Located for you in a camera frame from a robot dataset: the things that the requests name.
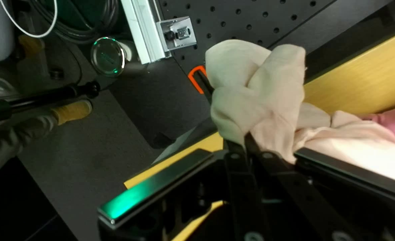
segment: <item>black panel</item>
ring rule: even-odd
[[[306,82],[395,36],[395,11],[384,7],[306,56]]]
[[[269,47],[334,0],[160,0],[164,19],[190,16],[196,50],[176,51],[179,66],[188,71],[203,63],[207,48],[226,39],[242,39]]]

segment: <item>yellow wooden board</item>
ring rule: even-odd
[[[183,157],[188,156],[190,153],[192,153],[196,149],[202,149],[202,150],[206,150],[210,153],[214,153],[216,150],[222,150],[223,149],[223,140],[218,133],[208,135],[204,140],[196,142],[195,145],[176,153],[175,156],[172,156],[164,161],[160,161],[157,165],[152,166],[151,169],[147,169],[143,173],[139,173],[137,176],[132,177],[131,180],[127,180],[124,182],[125,188],[129,189],[131,186],[141,182],[143,180],[159,173],[160,170],[175,164],[176,161],[182,160]]]
[[[356,115],[395,107],[395,38],[305,85],[305,102]]]

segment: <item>black cable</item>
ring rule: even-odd
[[[41,4],[38,0],[29,0],[30,7],[45,20],[52,19],[52,14],[45,10],[45,6]],[[86,44],[96,40],[99,36],[108,34],[116,26],[121,7],[119,0],[105,0],[104,7],[100,15],[100,20],[93,27],[88,23],[88,20],[81,15],[77,6],[70,0],[69,2],[72,10],[77,15],[77,18],[82,22],[82,24],[88,30],[76,30],[69,27],[61,22],[57,22],[54,34],[61,39],[74,43],[74,44]]]

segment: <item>black pegboard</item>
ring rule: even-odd
[[[226,39],[275,44],[334,0],[159,0],[163,19],[190,16],[198,44],[174,52],[183,71],[202,65],[204,51]]]

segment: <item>yellow stripe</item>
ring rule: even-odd
[[[132,177],[131,180],[125,181],[124,185],[125,188],[132,188],[133,185],[144,181],[145,178],[159,173],[160,170],[165,169],[167,166],[175,164],[176,161],[182,160],[183,157],[188,156],[190,153],[192,153],[196,149],[202,149],[202,150],[207,150],[207,152],[216,152],[216,150],[222,150],[223,149],[223,140],[222,137],[215,133],[212,135],[208,135],[207,138],[199,141],[198,144],[176,153],[175,156],[159,162],[157,165],[155,165],[151,169],[147,169],[143,173],[139,173],[137,176]]]
[[[172,240],[174,241],[184,241],[187,240],[187,237],[200,225],[202,221],[204,221],[211,212],[214,212],[216,208],[222,206],[223,202],[218,201],[218,202],[212,202],[210,210],[200,216],[199,219],[194,220],[191,224],[188,224],[184,229],[182,229],[182,232],[179,235],[176,235]]]

